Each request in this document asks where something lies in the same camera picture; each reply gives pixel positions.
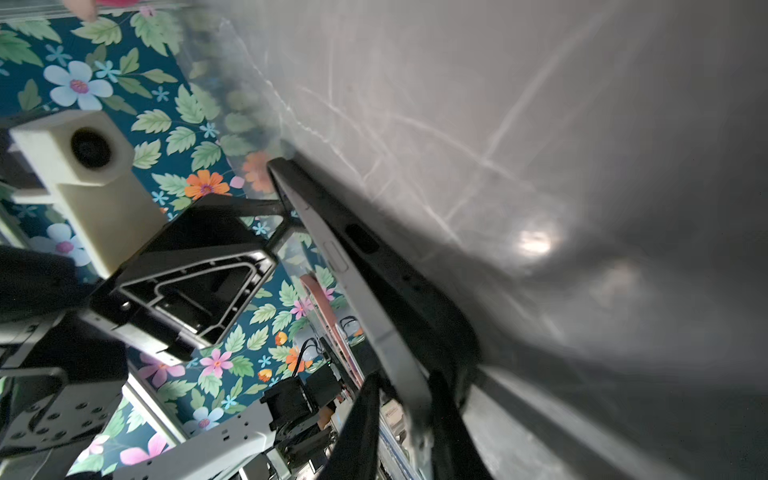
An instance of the round black hole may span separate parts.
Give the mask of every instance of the round black hole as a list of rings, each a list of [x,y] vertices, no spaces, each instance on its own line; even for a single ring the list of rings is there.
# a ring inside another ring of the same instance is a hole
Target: round black hole
[[[72,134],[72,153],[86,168],[99,168],[109,163],[112,152],[107,139],[96,131],[81,128]]]

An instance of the cream plastic block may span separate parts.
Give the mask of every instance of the cream plastic block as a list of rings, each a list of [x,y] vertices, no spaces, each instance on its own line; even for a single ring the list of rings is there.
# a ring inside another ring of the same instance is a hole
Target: cream plastic block
[[[106,141],[106,164],[89,167],[76,158],[72,137],[79,131]],[[165,216],[131,172],[134,148],[103,111],[62,111],[10,133],[45,189],[17,190],[14,201],[53,203],[100,276],[109,277],[165,225]]]

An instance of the orange flower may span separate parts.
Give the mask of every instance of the orange flower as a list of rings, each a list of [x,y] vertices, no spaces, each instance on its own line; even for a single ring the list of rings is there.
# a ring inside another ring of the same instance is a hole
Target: orange flower
[[[224,177],[216,172],[211,173],[208,170],[200,170],[197,172],[197,175],[191,174],[187,178],[187,183],[190,186],[184,189],[184,195],[192,197],[192,200],[197,200],[208,194],[232,195],[227,193],[230,191],[230,186],[222,184],[222,180],[224,180]]]
[[[262,382],[269,382],[272,378],[272,370],[264,369],[259,372],[259,380]]]
[[[296,369],[296,362],[299,359],[299,350],[296,347],[293,347],[289,352],[288,356],[286,357],[286,363],[288,364],[288,371],[292,372]],[[312,366],[312,360],[309,360],[307,362],[300,362],[299,365],[299,372],[303,372],[304,369],[308,369]]]
[[[271,194],[275,191],[272,186],[270,175],[266,172],[266,163],[270,158],[266,152],[256,152],[245,156],[243,171],[245,172],[245,181],[257,192]]]

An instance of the white flower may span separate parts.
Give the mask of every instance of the white flower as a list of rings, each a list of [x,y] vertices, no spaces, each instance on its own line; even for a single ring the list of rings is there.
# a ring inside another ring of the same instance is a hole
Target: white flower
[[[45,80],[61,85],[51,90],[51,100],[62,107],[69,107],[75,101],[81,110],[101,110],[96,97],[110,97],[114,93],[106,80],[91,80],[93,71],[82,61],[70,61],[69,71],[58,65],[49,65],[43,71]]]
[[[33,250],[70,257],[74,260],[75,266],[86,266],[91,262],[91,258],[83,250],[82,243],[77,237],[72,236],[72,229],[66,223],[54,223],[45,232],[49,238],[29,239]]]
[[[192,413],[192,418],[194,420],[184,423],[184,431],[191,435],[205,432],[213,427],[217,427],[219,425],[217,420],[221,419],[223,416],[224,411],[220,408],[213,409],[209,414],[208,407],[200,407]]]

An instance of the flower center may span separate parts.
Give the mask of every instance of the flower center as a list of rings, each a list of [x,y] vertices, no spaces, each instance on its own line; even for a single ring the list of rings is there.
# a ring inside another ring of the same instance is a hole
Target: flower center
[[[70,253],[72,250],[74,250],[74,245],[72,245],[72,242],[61,242],[56,244],[56,251],[59,253]]]
[[[71,88],[72,90],[74,90],[79,94],[88,93],[88,84],[81,80],[73,80],[69,82],[69,88]]]

